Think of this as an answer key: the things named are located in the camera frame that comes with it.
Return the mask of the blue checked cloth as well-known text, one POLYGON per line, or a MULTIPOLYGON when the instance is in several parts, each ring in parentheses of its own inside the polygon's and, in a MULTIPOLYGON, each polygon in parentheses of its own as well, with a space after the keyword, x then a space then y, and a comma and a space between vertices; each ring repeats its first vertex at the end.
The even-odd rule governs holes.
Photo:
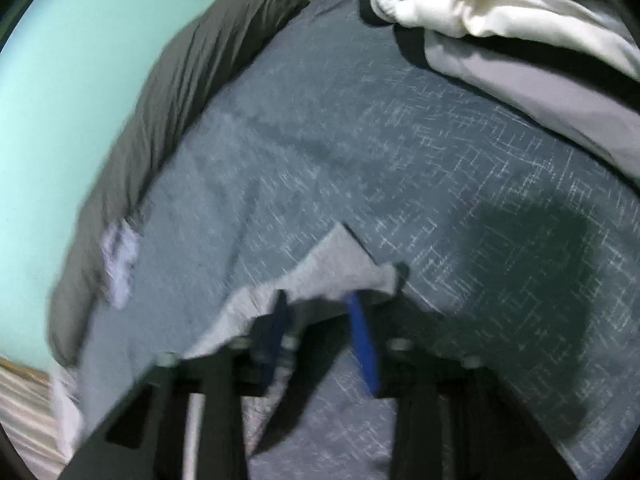
POLYGON ((131 294, 132 271, 138 260, 140 238, 126 219, 112 222, 101 238, 105 297, 117 310, 126 307, 131 294))

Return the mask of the light grey crumpled blanket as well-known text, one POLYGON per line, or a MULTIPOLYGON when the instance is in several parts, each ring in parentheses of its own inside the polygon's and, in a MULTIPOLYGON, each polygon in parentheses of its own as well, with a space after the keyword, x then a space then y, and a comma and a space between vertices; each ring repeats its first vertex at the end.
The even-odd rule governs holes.
POLYGON ((81 444, 85 428, 76 370, 68 370, 54 362, 50 373, 50 393, 56 444, 66 462, 69 462, 81 444))

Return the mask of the striped beige curtain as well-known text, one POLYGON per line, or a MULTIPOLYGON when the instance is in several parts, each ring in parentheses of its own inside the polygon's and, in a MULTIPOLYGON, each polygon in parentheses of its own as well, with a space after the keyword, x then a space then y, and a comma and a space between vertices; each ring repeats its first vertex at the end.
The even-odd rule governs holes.
POLYGON ((1 425, 37 479, 57 479, 66 465, 56 444, 49 387, 45 372, 1 359, 1 425))

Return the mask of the blue patterned bed sheet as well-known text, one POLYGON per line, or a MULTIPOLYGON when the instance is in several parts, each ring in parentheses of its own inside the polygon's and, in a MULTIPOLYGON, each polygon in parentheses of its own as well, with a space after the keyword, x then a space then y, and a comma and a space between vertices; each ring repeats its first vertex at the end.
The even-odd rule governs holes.
POLYGON ((408 280, 401 336, 480 356, 581 479, 639 426, 639 197, 597 159, 429 70, 362 0, 311 3, 207 105, 154 180, 128 304, 98 304, 79 365, 96 429, 164 351, 337 223, 408 280))

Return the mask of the dark grey rolled duvet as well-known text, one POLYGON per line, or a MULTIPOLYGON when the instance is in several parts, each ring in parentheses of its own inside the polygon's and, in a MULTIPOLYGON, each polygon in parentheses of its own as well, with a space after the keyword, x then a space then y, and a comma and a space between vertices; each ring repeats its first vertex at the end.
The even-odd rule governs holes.
POLYGON ((53 359, 74 367, 105 270, 101 240, 130 216, 183 135, 309 0, 215 0, 160 52, 134 110, 80 206, 48 307, 53 359))

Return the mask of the white folded garment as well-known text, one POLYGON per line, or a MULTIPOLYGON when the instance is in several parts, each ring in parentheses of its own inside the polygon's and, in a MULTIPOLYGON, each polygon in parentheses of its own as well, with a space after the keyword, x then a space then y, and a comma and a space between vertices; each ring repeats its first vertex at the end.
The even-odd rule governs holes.
POLYGON ((613 9, 593 0, 371 0, 385 21, 448 37, 499 36, 582 52, 639 78, 639 47, 613 9))

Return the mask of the grey knit sweater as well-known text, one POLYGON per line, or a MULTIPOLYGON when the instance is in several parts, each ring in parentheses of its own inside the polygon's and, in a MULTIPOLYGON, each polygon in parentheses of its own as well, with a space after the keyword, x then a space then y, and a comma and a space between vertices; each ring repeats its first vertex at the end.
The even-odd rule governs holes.
MULTIPOLYGON (((375 263, 344 224, 337 223, 311 248, 303 260, 280 278, 257 285, 243 286, 232 292, 218 318, 184 354, 187 359, 213 353, 233 338, 248 334, 258 316, 271 312, 277 292, 286 293, 293 308, 293 327, 285 331, 285 350, 297 350, 303 330, 314 323, 347 313, 344 303, 349 292, 364 292, 366 306, 377 306, 394 298, 398 292, 399 272, 391 263, 375 263)), ((285 397, 293 375, 291 364, 277 364, 274 386, 265 398, 242 401, 245 449, 247 457, 258 452, 260 440, 278 421, 277 408, 291 404, 285 397)), ((183 479, 195 479, 196 454, 200 437, 204 398, 190 401, 186 415, 186 458, 183 479)))

